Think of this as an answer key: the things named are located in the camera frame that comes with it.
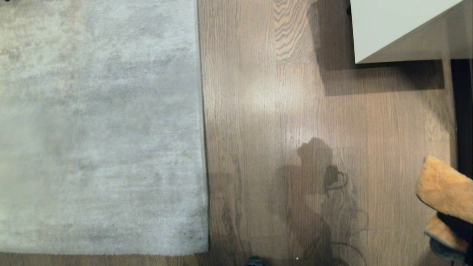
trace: black object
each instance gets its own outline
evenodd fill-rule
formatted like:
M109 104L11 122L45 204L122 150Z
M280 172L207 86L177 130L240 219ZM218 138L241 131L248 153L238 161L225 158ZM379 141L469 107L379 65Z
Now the black object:
M473 178L473 86L470 60L455 59L451 60L450 64L455 96L458 172ZM473 249L471 233L468 236L469 245L464 262L471 266Z
M251 257L246 262L246 266L264 266L263 261L258 257Z

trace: wood grain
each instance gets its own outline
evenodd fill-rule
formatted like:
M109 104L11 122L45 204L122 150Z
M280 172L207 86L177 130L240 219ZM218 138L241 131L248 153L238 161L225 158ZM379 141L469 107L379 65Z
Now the wood grain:
M424 156L456 164L448 62L354 64L348 1L201 0L210 252L0 254L6 265L449 265Z

